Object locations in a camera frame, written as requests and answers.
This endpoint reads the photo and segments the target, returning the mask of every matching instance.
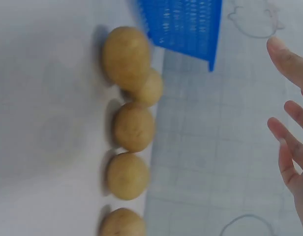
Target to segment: grid paper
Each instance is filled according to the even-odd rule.
[[[264,217],[278,236],[303,236],[279,173],[278,143],[267,128],[267,119],[277,117],[303,142],[303,131],[283,111],[285,101],[303,106],[303,98],[275,69],[266,39],[246,37],[227,20],[232,4],[224,1],[214,73],[204,61],[166,52],[145,212],[148,236],[218,236],[245,213]],[[292,4],[279,2],[286,29],[276,34],[303,56],[303,12],[295,15],[303,1]],[[257,221],[244,222],[224,236],[268,235]]]

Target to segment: white surface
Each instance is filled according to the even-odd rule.
[[[135,19],[123,0],[0,0],[0,236],[93,236],[109,210],[143,214],[145,194],[123,202],[103,188],[123,99],[93,55]],[[162,59],[156,48],[160,72]]]
[[[278,170],[278,143],[267,128],[267,119],[276,116],[303,142],[303,131],[283,111],[288,99],[303,106],[303,98],[275,69],[266,39],[244,36],[227,19],[232,2],[224,0],[214,73],[207,72],[206,62],[165,54],[165,95],[158,105],[145,211],[149,236],[219,236],[245,213],[267,219],[277,236],[303,236]],[[271,27],[255,21],[268,18],[254,7],[265,1],[237,2],[249,11],[244,17],[253,19],[239,15],[238,21],[253,24],[253,33]],[[286,26],[277,36],[303,56],[303,0],[271,2]],[[253,219],[233,229],[224,236],[268,235]]]

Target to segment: potato skin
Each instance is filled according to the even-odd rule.
[[[134,101],[144,103],[150,107],[160,100],[162,93],[163,82],[161,75],[151,68],[144,85],[139,90],[130,93],[130,96]]]
[[[132,210],[119,208],[102,221],[100,236],[146,236],[146,224]]]
[[[129,152],[142,151],[154,138],[154,118],[144,104],[126,103],[115,117],[113,133],[118,144]]]
[[[134,27],[111,31],[103,45],[102,66],[123,90],[136,91],[145,83],[151,65],[149,43]]]
[[[119,199],[132,200],[146,189],[150,174],[144,161],[132,153],[116,155],[108,166],[107,183]]]

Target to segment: blue plastic basket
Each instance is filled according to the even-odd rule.
[[[138,0],[159,47],[207,60],[214,70],[222,0]]]

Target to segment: small potato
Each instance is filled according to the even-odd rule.
[[[138,90],[145,83],[151,66],[146,36],[134,27],[115,28],[103,45],[102,66],[123,90]]]
[[[148,167],[140,157],[132,153],[115,156],[108,166],[108,188],[117,198],[137,198],[146,189],[148,182]]]
[[[146,236],[146,224],[137,213],[119,208],[103,220],[100,236]]]
[[[126,103],[115,117],[113,132],[118,144],[126,150],[142,151],[155,135],[154,118],[142,103]]]
[[[159,101],[162,92],[163,82],[161,75],[151,68],[144,85],[139,90],[131,92],[130,96],[134,101],[142,102],[150,107]]]

